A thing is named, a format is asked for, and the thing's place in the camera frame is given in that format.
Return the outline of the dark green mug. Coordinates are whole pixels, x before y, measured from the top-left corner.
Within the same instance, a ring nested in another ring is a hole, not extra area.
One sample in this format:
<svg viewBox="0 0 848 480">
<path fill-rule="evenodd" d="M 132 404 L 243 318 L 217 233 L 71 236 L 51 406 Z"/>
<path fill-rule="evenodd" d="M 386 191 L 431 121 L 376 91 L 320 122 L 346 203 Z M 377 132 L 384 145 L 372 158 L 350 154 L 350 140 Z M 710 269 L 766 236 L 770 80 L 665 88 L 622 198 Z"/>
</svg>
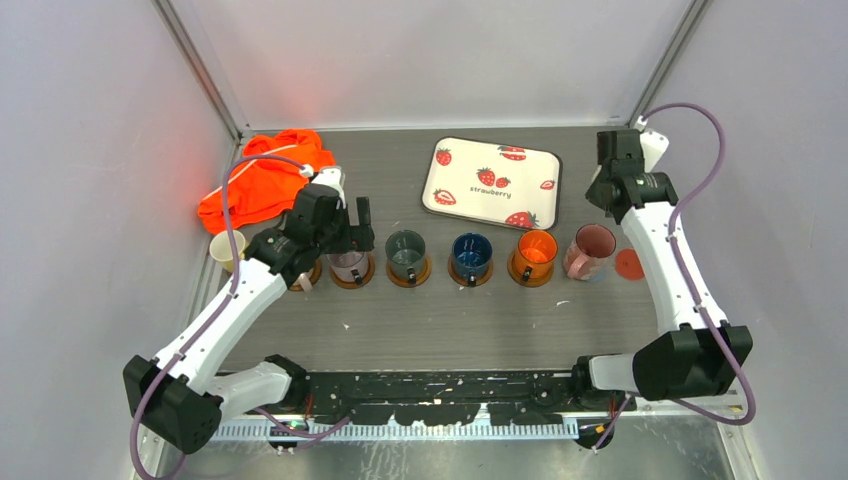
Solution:
<svg viewBox="0 0 848 480">
<path fill-rule="evenodd" d="M 412 230 L 392 233 L 385 244 L 388 271 L 402 285 L 417 285 L 423 278 L 426 264 L 426 244 L 423 237 Z"/>
</svg>

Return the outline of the white pink-handled mug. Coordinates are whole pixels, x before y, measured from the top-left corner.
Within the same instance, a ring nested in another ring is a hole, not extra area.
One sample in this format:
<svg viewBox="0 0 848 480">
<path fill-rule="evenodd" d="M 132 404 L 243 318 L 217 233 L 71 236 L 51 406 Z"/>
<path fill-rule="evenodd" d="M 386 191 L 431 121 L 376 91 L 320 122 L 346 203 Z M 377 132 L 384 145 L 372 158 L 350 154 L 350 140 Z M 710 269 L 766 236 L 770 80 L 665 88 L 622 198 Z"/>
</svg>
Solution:
<svg viewBox="0 0 848 480">
<path fill-rule="evenodd" d="M 320 270 L 319 264 L 314 263 L 312 268 L 306 272 L 300 273 L 292 285 L 289 287 L 291 291 L 309 292 L 314 287 L 313 276 Z"/>
</svg>

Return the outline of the red coaster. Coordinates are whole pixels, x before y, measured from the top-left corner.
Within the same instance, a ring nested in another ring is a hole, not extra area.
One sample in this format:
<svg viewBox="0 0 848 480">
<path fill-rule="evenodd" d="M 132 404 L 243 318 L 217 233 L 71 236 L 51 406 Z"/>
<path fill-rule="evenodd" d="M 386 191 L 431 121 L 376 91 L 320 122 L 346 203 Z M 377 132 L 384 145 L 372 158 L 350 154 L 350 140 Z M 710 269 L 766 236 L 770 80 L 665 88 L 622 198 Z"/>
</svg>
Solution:
<svg viewBox="0 0 848 480">
<path fill-rule="evenodd" d="M 615 272 L 629 281 L 642 280 L 645 273 L 637 252 L 633 248 L 620 250 L 615 257 Z"/>
</svg>

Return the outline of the pink speckled mug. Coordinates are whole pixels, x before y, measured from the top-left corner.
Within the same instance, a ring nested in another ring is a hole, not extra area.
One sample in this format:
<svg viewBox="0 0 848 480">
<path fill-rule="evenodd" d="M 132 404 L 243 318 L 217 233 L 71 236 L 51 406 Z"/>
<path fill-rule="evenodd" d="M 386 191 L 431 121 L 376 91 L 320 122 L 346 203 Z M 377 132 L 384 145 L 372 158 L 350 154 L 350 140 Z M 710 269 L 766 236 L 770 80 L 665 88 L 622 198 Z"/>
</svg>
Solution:
<svg viewBox="0 0 848 480">
<path fill-rule="evenodd" d="M 566 250 L 563 268 L 573 280 L 591 281 L 598 277 L 617 247 L 613 232 L 599 224 L 582 226 Z"/>
</svg>

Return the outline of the cream yellow mug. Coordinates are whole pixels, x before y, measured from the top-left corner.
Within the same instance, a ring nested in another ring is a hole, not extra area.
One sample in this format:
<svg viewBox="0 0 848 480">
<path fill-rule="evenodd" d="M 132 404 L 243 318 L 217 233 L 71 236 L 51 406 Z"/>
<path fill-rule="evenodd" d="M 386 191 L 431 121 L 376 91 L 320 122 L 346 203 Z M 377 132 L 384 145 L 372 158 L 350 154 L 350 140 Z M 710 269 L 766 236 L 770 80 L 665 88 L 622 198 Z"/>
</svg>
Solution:
<svg viewBox="0 0 848 480">
<path fill-rule="evenodd" d="M 232 252 L 230 238 L 226 231 L 216 234 L 208 247 L 210 257 L 228 273 L 234 271 L 236 263 L 244 257 L 244 251 L 247 247 L 247 239 L 242 232 L 234 230 L 232 234 L 236 254 Z"/>
</svg>

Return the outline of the dark blue mug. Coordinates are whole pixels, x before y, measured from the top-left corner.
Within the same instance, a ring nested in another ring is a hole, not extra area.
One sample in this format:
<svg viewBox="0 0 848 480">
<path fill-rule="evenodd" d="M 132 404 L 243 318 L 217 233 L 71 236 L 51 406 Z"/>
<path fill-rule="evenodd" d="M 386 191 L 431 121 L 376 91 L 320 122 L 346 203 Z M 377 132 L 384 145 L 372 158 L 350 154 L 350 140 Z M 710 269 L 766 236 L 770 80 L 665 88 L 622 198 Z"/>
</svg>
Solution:
<svg viewBox="0 0 848 480">
<path fill-rule="evenodd" d="M 468 266 L 482 266 L 493 257 L 491 242 L 479 233 L 459 235 L 451 247 L 451 256 Z"/>
</svg>

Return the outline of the orange mug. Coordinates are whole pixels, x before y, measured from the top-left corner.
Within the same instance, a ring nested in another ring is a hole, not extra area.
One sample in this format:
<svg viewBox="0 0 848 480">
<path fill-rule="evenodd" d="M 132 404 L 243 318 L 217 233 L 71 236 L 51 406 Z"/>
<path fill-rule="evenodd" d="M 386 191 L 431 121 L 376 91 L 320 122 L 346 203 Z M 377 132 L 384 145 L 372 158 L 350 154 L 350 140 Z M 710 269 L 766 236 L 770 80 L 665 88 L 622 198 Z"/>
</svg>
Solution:
<svg viewBox="0 0 848 480">
<path fill-rule="evenodd" d="M 520 237 L 513 251 L 516 254 L 515 266 L 520 272 L 525 272 L 526 267 L 531 267 L 532 277 L 539 277 L 550 266 L 553 267 L 558 250 L 556 239 L 547 231 L 528 231 Z"/>
</svg>

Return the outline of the blue coaster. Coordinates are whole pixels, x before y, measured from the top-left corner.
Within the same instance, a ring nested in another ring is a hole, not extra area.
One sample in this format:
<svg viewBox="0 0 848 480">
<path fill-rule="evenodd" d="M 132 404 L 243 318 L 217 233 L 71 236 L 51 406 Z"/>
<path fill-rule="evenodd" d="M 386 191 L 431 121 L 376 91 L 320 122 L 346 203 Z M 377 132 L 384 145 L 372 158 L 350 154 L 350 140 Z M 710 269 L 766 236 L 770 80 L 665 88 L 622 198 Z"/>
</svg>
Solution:
<svg viewBox="0 0 848 480">
<path fill-rule="evenodd" d="M 607 272 L 601 271 L 601 272 L 597 273 L 596 275 L 592 276 L 591 278 L 589 278 L 588 282 L 589 283 L 597 283 L 597 282 L 603 281 L 606 278 L 606 276 L 607 276 Z"/>
</svg>

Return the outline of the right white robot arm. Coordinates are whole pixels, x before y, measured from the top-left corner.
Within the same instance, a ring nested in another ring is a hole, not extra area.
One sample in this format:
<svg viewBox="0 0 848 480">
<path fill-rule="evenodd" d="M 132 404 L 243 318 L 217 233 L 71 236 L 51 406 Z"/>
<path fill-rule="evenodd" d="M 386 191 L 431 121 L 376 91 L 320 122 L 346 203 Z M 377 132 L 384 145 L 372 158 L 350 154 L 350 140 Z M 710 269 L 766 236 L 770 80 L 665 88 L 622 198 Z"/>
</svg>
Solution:
<svg viewBox="0 0 848 480">
<path fill-rule="evenodd" d="M 643 143 L 651 135 L 598 133 L 598 169 L 585 197 L 614 219 L 635 250 L 658 336 L 635 353 L 580 357 L 570 386 L 585 409 L 600 407 L 611 391 L 651 401 L 723 395 L 753 348 L 748 328 L 729 323 L 697 268 L 670 178 L 648 169 L 654 159 Z"/>
</svg>

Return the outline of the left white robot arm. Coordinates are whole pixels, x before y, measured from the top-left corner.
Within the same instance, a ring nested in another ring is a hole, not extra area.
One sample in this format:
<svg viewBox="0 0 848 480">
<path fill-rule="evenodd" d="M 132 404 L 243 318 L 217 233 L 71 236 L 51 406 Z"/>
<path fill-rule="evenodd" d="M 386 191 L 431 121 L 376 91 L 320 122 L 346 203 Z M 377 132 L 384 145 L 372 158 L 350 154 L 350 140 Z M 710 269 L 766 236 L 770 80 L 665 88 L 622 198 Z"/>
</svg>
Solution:
<svg viewBox="0 0 848 480">
<path fill-rule="evenodd" d="M 123 379 L 131 413 L 184 454 L 204 447 L 219 426 L 258 407 L 300 410 L 307 372 L 281 356 L 219 375 L 223 361 L 258 317 L 329 254 L 374 247 L 370 200 L 356 200 L 350 222 L 338 188 L 310 183 L 279 224 L 255 234 L 226 286 L 184 332 L 151 359 L 134 356 Z"/>
</svg>

